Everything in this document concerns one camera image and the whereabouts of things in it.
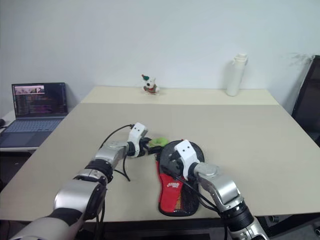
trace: small figurine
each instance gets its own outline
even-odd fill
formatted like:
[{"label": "small figurine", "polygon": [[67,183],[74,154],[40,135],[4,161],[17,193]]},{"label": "small figurine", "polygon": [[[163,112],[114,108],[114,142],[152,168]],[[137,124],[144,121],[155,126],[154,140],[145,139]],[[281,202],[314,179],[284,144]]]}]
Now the small figurine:
[{"label": "small figurine", "polygon": [[145,81],[143,89],[150,93],[150,94],[156,94],[157,92],[159,92],[160,88],[156,85],[156,78],[153,77],[148,77],[145,75],[141,75],[143,80]]}]

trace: white wall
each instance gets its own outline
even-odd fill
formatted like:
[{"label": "white wall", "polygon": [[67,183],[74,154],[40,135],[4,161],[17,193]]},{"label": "white wall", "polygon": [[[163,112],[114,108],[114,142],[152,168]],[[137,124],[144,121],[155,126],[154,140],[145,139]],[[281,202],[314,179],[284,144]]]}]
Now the white wall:
[{"label": "white wall", "polygon": [[243,88],[267,88],[290,111],[320,53],[319,0],[0,0],[0,113],[10,85],[66,82],[71,105],[95,85],[222,88],[238,52]]}]

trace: laptop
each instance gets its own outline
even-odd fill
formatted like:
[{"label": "laptop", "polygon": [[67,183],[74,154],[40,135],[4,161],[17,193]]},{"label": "laptop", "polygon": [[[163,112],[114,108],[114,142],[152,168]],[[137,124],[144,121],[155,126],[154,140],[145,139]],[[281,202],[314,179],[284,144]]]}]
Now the laptop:
[{"label": "laptop", "polygon": [[0,135],[0,148],[39,147],[68,114],[66,84],[12,84],[15,121]]}]

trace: beige table top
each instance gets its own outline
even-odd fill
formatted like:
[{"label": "beige table top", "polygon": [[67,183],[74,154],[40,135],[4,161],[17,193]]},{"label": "beige table top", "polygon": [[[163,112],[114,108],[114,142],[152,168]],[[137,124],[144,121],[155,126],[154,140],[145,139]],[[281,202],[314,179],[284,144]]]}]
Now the beige table top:
[{"label": "beige table top", "polygon": [[[148,127],[150,138],[197,143],[206,162],[232,176],[254,215],[320,212],[320,149],[267,91],[252,91],[264,96],[258,104],[254,97],[244,97],[246,91],[240,93],[246,99],[242,104],[224,104],[221,97],[219,104],[103,103],[105,97],[92,95],[117,91],[114,96],[121,96],[123,90],[97,87],[69,113],[0,194],[0,219],[32,221],[48,215],[59,188],[88,164],[104,138],[136,122]],[[159,96],[146,97],[154,101]],[[228,101],[237,102],[236,98]],[[128,132],[122,130],[114,139],[127,139]],[[128,159],[126,166],[131,182],[114,173],[105,221],[176,219],[158,211],[154,156]],[[189,218],[210,217],[217,215],[200,207]]]}]

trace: laptop screen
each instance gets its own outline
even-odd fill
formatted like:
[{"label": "laptop screen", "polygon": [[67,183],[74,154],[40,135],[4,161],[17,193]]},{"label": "laptop screen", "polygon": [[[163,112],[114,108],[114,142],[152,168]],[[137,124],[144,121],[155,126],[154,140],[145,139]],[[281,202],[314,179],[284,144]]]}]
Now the laptop screen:
[{"label": "laptop screen", "polygon": [[12,84],[12,94],[16,118],[58,117],[68,113],[64,82]]}]

